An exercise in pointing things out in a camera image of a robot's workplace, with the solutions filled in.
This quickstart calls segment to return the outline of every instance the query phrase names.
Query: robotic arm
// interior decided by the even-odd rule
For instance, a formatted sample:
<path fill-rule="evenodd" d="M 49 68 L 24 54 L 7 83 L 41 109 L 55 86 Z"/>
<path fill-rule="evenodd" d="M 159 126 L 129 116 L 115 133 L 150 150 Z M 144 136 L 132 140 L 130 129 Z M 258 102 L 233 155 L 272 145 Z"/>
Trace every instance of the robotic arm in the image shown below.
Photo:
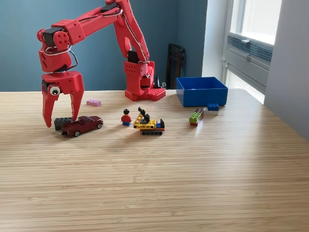
<path fill-rule="evenodd" d="M 71 51 L 74 44 L 94 32 L 114 23 L 121 52 L 128 61 L 124 69 L 127 79 L 125 95 L 133 101 L 138 99 L 159 100 L 165 96 L 162 88 L 154 89 L 155 64 L 149 61 L 149 53 L 143 34 L 134 18 L 128 0 L 106 0 L 105 7 L 96 8 L 74 20 L 61 20 L 50 29 L 40 30 L 38 40 L 42 42 L 39 51 L 42 70 L 43 118 L 51 127 L 51 115 L 59 94 L 70 94 L 72 119 L 76 120 L 84 93 L 82 75 L 69 71 L 78 64 Z M 75 58 L 75 65 L 69 52 Z"/>

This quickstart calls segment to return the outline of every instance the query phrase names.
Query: lego stack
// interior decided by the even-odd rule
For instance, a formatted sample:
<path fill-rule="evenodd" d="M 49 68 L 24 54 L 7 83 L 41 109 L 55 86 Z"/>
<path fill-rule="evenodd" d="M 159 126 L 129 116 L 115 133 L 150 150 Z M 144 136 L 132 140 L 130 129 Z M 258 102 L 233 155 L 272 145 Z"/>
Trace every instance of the lego stack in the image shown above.
<path fill-rule="evenodd" d="M 189 118 L 191 126 L 198 126 L 199 122 L 204 118 L 204 109 L 196 109 Z"/>
<path fill-rule="evenodd" d="M 208 104 L 205 108 L 206 115 L 218 115 L 219 114 L 219 105 L 218 104 Z"/>

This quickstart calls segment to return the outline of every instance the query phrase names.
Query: blue storage bin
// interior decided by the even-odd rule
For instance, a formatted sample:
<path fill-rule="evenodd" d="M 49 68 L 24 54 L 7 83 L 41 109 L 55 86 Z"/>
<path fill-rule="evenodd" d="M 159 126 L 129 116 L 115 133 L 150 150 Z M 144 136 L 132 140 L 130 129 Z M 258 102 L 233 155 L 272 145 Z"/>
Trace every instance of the blue storage bin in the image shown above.
<path fill-rule="evenodd" d="M 215 77 L 180 77 L 176 88 L 184 107 L 226 104 L 228 88 Z"/>

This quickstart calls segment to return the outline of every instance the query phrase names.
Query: yellow lego vehicle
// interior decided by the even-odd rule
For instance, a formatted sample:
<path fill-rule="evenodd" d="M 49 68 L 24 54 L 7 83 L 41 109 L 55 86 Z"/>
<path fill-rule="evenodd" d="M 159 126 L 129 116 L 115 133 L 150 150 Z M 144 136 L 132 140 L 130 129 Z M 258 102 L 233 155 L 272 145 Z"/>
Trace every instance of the yellow lego vehicle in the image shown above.
<path fill-rule="evenodd" d="M 146 114 L 145 109 L 139 107 L 139 116 L 133 124 L 134 129 L 140 129 L 142 135 L 161 135 L 165 130 L 165 124 L 163 120 L 160 123 L 155 119 L 150 119 L 150 116 Z"/>

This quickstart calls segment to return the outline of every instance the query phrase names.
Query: black chair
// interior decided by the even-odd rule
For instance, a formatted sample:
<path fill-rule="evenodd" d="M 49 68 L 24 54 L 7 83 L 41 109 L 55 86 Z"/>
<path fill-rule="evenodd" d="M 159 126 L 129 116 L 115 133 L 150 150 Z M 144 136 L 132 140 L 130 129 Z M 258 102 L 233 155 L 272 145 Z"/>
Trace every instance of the black chair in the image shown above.
<path fill-rule="evenodd" d="M 166 68 L 166 89 L 176 88 L 176 78 L 180 77 L 181 68 L 185 68 L 185 50 L 181 46 L 170 43 Z"/>

